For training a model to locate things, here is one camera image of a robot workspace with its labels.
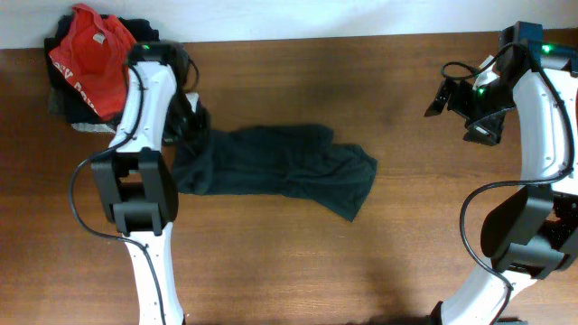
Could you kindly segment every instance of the wooden surface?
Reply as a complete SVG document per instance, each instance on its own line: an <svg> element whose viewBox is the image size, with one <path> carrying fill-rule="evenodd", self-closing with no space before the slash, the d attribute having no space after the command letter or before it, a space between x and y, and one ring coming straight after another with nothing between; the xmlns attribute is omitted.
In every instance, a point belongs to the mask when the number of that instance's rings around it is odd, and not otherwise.
<svg viewBox="0 0 578 325"><path fill-rule="evenodd" d="M577 31L546 35L578 42ZM307 200L182 195L172 256L187 322L360 322L423 315L451 296L474 266L459 237L461 203L481 184L519 178L519 126L508 115L503 143L489 148L463 142L456 115L422 116L443 63L477 64L497 42L470 33L189 44L215 128L323 123L379 165L353 223ZM136 324L126 248L83 232L65 193L76 164L110 137L47 115L42 51L0 51L0 67L0 323ZM77 190L83 218L113 231L89 172ZM512 192L472 203L476 246L483 218ZM574 266L505 315L578 323L577 302Z"/></svg>

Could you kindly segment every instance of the black cable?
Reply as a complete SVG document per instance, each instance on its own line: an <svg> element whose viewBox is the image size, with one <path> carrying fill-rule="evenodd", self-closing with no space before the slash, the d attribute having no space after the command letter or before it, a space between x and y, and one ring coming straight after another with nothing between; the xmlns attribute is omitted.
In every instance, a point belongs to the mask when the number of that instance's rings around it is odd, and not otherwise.
<svg viewBox="0 0 578 325"><path fill-rule="evenodd" d="M537 63L537 61L535 61L532 58L532 54L531 52L528 50L528 48L521 43L509 43L507 45L505 45L501 50L498 51L498 53L496 54L496 56L483 68L481 68L477 73L472 73L469 76L464 76L464 77L452 77L452 76L448 76L445 73L445 68L451 65L458 65L461 67L466 66L465 64L457 64L459 62L449 62L443 65L442 67L442 76L444 76L447 79L452 79L452 80L466 80L466 79L471 79L471 78L475 78L478 75L480 75L483 71L487 70L500 56L502 56L508 49L512 48L512 47L516 47L522 50L522 52L524 52L524 54L528 57L528 59L530 60L530 66L534 69L537 70L538 73L540 74L540 77L542 77L542 79L544 80L544 83L546 84L546 86L548 87L548 90L550 90L550 92L552 93L552 96L554 97L556 104L558 105L558 108L560 109L560 111L562 112L562 119L564 122L564 128L565 128L565 132L566 132L566 138L567 138L567 142L568 142L568 162L566 163L565 167L558 173L558 175L553 176L549 179L543 179L543 180L528 180L528 181L497 181L497 182L493 182L490 184L486 184L478 189L476 189L475 191L473 191L467 198L466 200L463 202L463 204L461 205L461 211L460 211L460 235L461 235L461 241L463 242L463 245L465 246L466 250L468 251L468 253L470 254L471 258L473 258L473 260L485 271L487 271L488 273L498 277L506 286L506 297L504 299L504 303L502 304L502 306L500 307L498 314L496 315L496 317L492 320L492 322L490 324L495 324L498 320L499 317L501 315L501 313L506 309L506 307L509 304L509 300L512 294L512 291L514 290L514 287L512 286L512 284L509 282L509 280L502 274L496 272L494 269L492 269L489 265L486 265L477 255L476 253L473 251L473 249L470 246L470 242L468 241L468 238L466 236L466 229L465 229L465 216L466 216L466 210L468 208L468 205L470 204L470 202L473 200L473 198L475 198L478 194L486 191L486 190L490 190L490 189L495 189L495 188L499 188L499 187L506 187L506 186L526 186L526 185L546 185L546 184L551 184L553 182L556 181L560 181L562 179L564 179L566 176L568 176L570 173L572 173L573 171L573 164L574 164L574 156L575 156L575 152L574 152L574 139L573 139L573 133L572 133L572 125L570 122L570 117L568 116L568 112L566 111L566 106L564 101L562 100L562 98L560 97L560 95L558 94L558 92L556 91L554 84L552 84L552 81L550 80L550 78L548 78L544 72L544 68L542 68L542 66L540 64Z"/></svg>
<svg viewBox="0 0 578 325"><path fill-rule="evenodd" d="M84 230L88 231L91 235L96 236L96 237L100 237L100 238L109 239L109 240L115 240L118 242L129 243L129 244L137 246L143 252L144 257L146 258L146 262L148 263L148 266L151 269L151 274L152 274L153 280L154 280L154 286L156 287L156 292L158 294L159 308L161 311L161 321L163 322L163 325L166 325L166 320L164 318L164 306L163 306L163 296L161 294L161 286L160 286L159 280L156 276L156 272L154 271L154 266L153 266L153 261L151 260L151 256L148 254L148 251L146 250L148 245L144 246L141 243L134 241L132 239L121 237L121 236L113 236L113 235L109 235L109 234L104 234L104 233L98 232L98 231L90 228L89 226L87 226L87 224L84 223L84 221L80 217L79 212L76 209L76 203L74 202L74 183L76 182L76 178L78 177L80 170L82 170L82 168L84 166L86 166L88 163L92 162L93 160L97 159L98 157L101 157L105 154L112 153L116 149L118 149L121 146L128 143L132 139L133 135L135 135L136 130L138 129L138 125L139 125L140 120L141 120L141 115L143 114L143 104L145 102L145 88L143 85L143 80L141 79L141 76L138 74L138 71L136 71L135 67L132 65L128 65L127 67L131 71L133 71L134 74L136 75L136 78L138 79L139 90L140 90L140 100L139 100L139 104L138 104L138 115L136 116L135 125L133 126L132 130L126 134L126 137L123 141L111 146L110 148L108 148L104 151L101 151L99 153L93 153L87 159L85 159L84 161L79 163L79 165L74 170L74 173L72 173L72 176L70 177L70 183L69 183L69 189L68 189L69 204L70 204L70 209L72 210L72 215L74 216L76 221L80 224L80 226Z"/></svg>

